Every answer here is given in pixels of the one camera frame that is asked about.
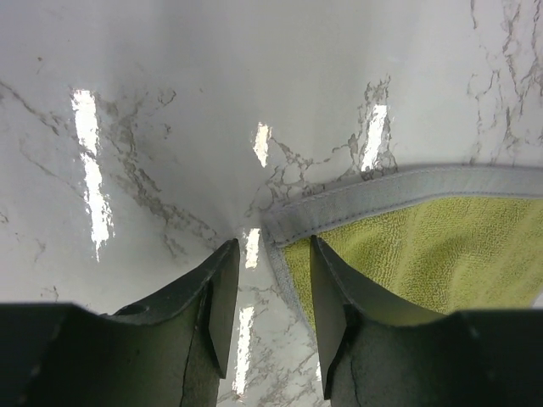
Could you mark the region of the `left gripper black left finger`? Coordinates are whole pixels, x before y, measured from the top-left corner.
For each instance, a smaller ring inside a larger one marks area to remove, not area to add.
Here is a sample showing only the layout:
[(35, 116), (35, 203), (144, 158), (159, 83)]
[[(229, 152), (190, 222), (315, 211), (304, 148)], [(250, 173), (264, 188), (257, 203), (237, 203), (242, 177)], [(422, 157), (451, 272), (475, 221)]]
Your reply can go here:
[(239, 244), (112, 315), (1, 307), (4, 406), (213, 406), (227, 375)]

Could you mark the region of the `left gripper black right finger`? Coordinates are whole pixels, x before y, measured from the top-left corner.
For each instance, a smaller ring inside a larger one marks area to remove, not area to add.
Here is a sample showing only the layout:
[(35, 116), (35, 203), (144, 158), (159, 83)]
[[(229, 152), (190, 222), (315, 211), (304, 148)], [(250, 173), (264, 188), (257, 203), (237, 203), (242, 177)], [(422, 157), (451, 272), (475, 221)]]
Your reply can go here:
[(539, 406), (542, 313), (442, 315), (393, 294), (311, 238), (311, 291), (334, 406)]

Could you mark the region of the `grey green towel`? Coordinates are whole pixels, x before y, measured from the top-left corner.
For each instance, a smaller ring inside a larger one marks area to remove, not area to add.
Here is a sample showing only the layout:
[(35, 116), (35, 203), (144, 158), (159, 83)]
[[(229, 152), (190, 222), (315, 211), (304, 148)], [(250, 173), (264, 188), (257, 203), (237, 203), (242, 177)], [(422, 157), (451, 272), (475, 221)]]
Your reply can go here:
[(542, 171), (437, 166), (276, 206), (263, 237), (285, 300), (315, 323), (310, 238), (432, 311), (528, 308), (542, 292)]

